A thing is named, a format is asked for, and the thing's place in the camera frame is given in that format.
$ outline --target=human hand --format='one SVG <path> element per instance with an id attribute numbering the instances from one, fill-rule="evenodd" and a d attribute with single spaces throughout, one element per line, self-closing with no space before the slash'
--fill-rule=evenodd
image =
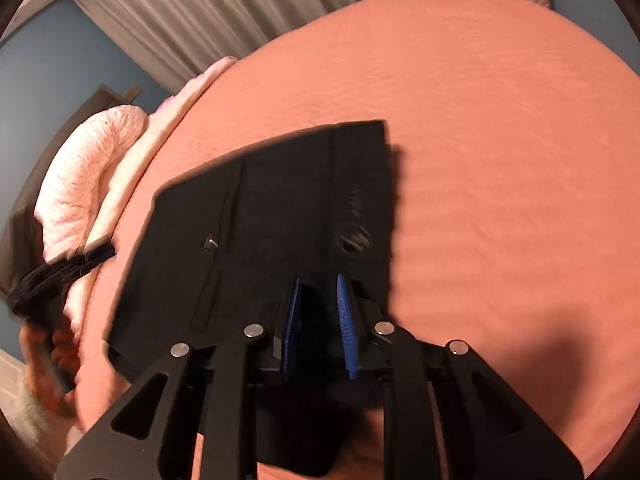
<path id="1" fill-rule="evenodd" d="M 36 326 L 26 324 L 20 329 L 20 346 L 27 363 L 25 386 L 47 410 L 57 412 L 65 402 L 65 394 L 49 371 L 47 356 L 43 352 L 46 338 L 47 332 Z M 52 341 L 54 350 L 51 361 L 75 377 L 80 368 L 80 358 L 68 317 L 63 317 L 60 327 L 53 333 Z M 72 393 L 67 397 L 68 403 L 72 403 Z"/>

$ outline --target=blue gripper pad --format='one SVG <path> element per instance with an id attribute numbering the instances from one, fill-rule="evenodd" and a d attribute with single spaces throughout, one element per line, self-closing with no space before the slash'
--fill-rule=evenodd
<path id="1" fill-rule="evenodd" d="M 342 348 L 344 349 L 344 364 L 349 373 L 349 378 L 354 380 L 358 377 L 358 336 L 353 326 L 351 301 L 343 274 L 338 274 L 337 296 L 340 332 L 342 333 Z"/>
<path id="2" fill-rule="evenodd" d="M 280 370 L 284 376 L 292 370 L 294 352 L 300 330 L 300 279 L 297 278 L 291 293 L 289 302 L 289 313 L 284 327 L 284 338 L 282 339 L 282 363 Z"/>

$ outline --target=peach bed sheet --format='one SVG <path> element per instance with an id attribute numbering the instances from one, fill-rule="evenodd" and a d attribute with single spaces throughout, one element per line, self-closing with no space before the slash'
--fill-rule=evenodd
<path id="1" fill-rule="evenodd" d="M 154 193 L 260 140 L 384 119 L 401 152 L 392 313 L 468 341 L 590 473 L 640 401 L 638 103 L 615 54 L 525 0 L 366 0 L 271 42 L 193 105 L 117 225 L 81 342 L 84 425 L 126 387 L 103 336 Z"/>

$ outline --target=sleeve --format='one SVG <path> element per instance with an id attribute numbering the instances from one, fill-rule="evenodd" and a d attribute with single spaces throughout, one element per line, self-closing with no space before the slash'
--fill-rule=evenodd
<path id="1" fill-rule="evenodd" d="M 22 382 L 7 420 L 34 459 L 53 475 L 66 453 L 69 433 L 76 427 L 77 419 L 73 410 L 64 404 L 64 409 L 59 412 L 50 412 Z"/>

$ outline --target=person's arm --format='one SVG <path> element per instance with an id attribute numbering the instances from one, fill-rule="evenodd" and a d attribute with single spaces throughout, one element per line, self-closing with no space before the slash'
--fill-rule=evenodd
<path id="1" fill-rule="evenodd" d="M 76 414 L 72 393 L 65 398 L 48 371 L 41 350 L 45 338 L 45 332 L 30 325 L 20 330 L 20 346 L 27 367 L 14 409 L 7 419 L 34 458 L 52 474 L 65 455 L 67 436 L 76 423 Z M 55 346 L 52 361 L 75 377 L 80 359 L 66 317 L 52 339 Z"/>

